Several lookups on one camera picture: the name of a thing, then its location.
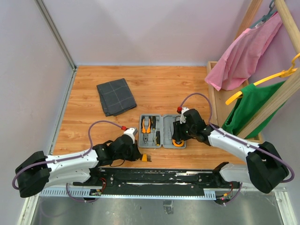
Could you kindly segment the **orange tape measure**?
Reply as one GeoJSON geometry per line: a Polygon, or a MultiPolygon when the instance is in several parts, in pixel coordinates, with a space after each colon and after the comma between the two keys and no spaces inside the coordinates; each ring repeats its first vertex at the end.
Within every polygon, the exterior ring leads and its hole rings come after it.
{"type": "Polygon", "coordinates": [[[176,141],[174,139],[172,139],[172,144],[175,146],[175,147],[182,147],[184,145],[184,141],[181,140],[181,141],[176,141]]]}

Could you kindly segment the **orange black pliers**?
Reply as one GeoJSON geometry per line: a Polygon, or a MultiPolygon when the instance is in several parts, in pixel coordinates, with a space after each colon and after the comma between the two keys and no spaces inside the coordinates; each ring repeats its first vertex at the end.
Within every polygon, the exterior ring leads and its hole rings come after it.
{"type": "Polygon", "coordinates": [[[149,134],[151,133],[151,125],[152,125],[151,117],[149,116],[148,119],[146,119],[145,116],[142,116],[141,132],[142,132],[142,138],[144,143],[148,142],[149,134]]]}

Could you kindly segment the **black yellow thick screwdriver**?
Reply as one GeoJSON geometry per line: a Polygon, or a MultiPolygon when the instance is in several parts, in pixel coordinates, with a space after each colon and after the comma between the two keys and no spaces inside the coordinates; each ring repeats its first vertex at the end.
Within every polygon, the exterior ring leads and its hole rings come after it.
{"type": "Polygon", "coordinates": [[[151,117],[151,128],[152,130],[156,129],[156,116],[154,115],[151,117]]]}

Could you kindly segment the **black yellow slim screwdriver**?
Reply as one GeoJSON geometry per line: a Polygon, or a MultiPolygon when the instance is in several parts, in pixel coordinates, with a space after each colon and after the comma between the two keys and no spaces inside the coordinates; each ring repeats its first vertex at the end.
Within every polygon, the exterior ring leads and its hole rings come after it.
{"type": "Polygon", "coordinates": [[[155,145],[156,145],[156,146],[160,146],[160,144],[161,144],[160,131],[158,130],[158,131],[156,132],[156,136],[155,136],[155,145]]]}

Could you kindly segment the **grey plastic tool case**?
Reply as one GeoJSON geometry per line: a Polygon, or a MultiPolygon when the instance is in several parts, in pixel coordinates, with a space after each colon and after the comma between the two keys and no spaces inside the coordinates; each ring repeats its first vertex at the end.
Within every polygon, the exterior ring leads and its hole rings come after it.
{"type": "Polygon", "coordinates": [[[180,117],[175,114],[141,114],[138,146],[140,148],[184,149],[185,142],[175,146],[172,140],[173,123],[179,119],[180,117]]]}

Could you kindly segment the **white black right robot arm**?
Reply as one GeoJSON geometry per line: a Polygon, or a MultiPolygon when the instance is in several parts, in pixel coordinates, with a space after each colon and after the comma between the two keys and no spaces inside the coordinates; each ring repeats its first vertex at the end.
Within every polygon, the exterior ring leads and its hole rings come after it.
{"type": "Polygon", "coordinates": [[[230,181],[250,183],[268,194],[289,175],[276,148],[270,142],[259,144],[236,137],[216,125],[207,125],[196,109],[179,107],[179,120],[173,123],[172,140],[175,144],[196,139],[208,146],[220,148],[235,155],[246,165],[225,163],[212,176],[219,188],[230,181]]]}

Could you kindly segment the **orange black hex key set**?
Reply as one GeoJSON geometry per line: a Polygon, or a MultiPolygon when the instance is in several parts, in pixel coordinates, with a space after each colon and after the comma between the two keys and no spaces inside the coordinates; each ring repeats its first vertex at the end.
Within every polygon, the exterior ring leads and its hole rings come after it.
{"type": "Polygon", "coordinates": [[[143,154],[141,157],[141,161],[143,162],[151,162],[151,156],[147,154],[143,154]]]}

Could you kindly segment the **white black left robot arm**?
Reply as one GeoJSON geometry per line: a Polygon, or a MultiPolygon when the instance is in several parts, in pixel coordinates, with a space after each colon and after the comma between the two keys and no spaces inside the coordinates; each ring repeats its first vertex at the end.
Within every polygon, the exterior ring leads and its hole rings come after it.
{"type": "Polygon", "coordinates": [[[137,141],[128,135],[74,154],[46,156],[38,151],[16,168],[13,183],[21,198],[31,197],[45,188],[67,183],[87,182],[94,186],[100,181],[100,173],[94,169],[112,165],[116,160],[146,161],[147,156],[139,151],[137,141]]]}

